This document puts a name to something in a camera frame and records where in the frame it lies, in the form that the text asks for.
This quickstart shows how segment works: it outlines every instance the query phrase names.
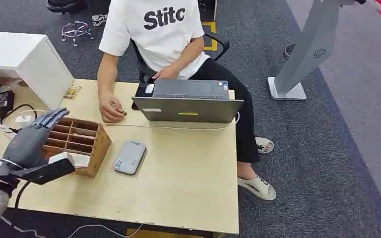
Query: light wood tabletop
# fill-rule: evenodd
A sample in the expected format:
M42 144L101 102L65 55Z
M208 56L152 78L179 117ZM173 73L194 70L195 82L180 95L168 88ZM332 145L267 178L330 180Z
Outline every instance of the light wood tabletop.
M74 84L81 86L81 91L75 99L64 99L61 107L67 107L70 116L103 123L98 110L97 81L77 79ZM235 126L221 130L131 126L224 127L211 123L149 123L140 111L131 109L131 96L137 87L137 83L115 85L115 95L127 111L123 123L129 126L104 125L112 145L96 178L67 175L45 185L31 184L23 193L20 208L238 234ZM36 109L47 109L29 88L14 91L15 106L29 103ZM16 127L14 120L18 115L14 113L4 124ZM134 176L115 172L112 167L126 140L147 146L147 154ZM6 144L0 131L0 156Z

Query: laptop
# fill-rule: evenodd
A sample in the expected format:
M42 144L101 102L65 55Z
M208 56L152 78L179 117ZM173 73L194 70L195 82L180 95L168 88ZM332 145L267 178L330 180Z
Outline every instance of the laptop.
M157 79L154 98L229 99L228 82L220 80Z
M231 123L243 100L132 97L148 120Z

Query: foot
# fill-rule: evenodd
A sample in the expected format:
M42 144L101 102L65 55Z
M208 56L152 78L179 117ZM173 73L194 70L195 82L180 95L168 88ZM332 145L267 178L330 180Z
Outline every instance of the foot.
M275 189L261 177L254 179L237 178L237 184L248 189L253 194L264 200L274 200L277 197Z
M272 143L272 141L268 139L262 137L255 137L255 140L257 145L257 151L261 154L267 154L274 149L274 143Z
M93 22L93 26L99 26L107 21L107 14L93 15L91 16L91 21Z

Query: white slide sandal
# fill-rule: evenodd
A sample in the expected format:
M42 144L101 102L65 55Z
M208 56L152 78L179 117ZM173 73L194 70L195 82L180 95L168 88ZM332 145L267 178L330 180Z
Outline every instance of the white slide sandal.
M274 143L272 143L272 141L270 141L266 138L255 137L255 140L256 140L256 144L257 144L257 151L260 154L268 154L269 152L271 152L274 149ZM270 145L270 149L268 151L265 151L266 146L268 144Z
M237 184L264 200L271 201L277 197L275 189L259 176L250 180L237 177Z

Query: dark gray carpet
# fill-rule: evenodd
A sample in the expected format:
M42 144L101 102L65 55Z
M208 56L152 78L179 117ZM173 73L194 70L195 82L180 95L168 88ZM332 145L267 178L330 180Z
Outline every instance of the dark gray carpet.
M84 17L77 19L88 21ZM64 18L48 12L43 1L0 0L0 31L47 34L74 77L93 79L101 57L97 46L102 28L96 28L94 42L84 40L74 48L60 41ZM274 152L263 156L255 168L275 187L278 198L262 201L239 188L240 237L381 238L381 197L321 72L304 81L307 101L269 98L266 79L282 67L282 47L297 32L285 1L222 0L217 21L218 33L231 41L220 62L253 95L255 133L275 142ZM119 80L137 81L134 62L128 49L120 60ZM17 222L49 238L66 237L88 223L123 228L111 221L26 211L19 212ZM9 232L8 226L0 225L0 237ZM115 236L89 228L76 237Z

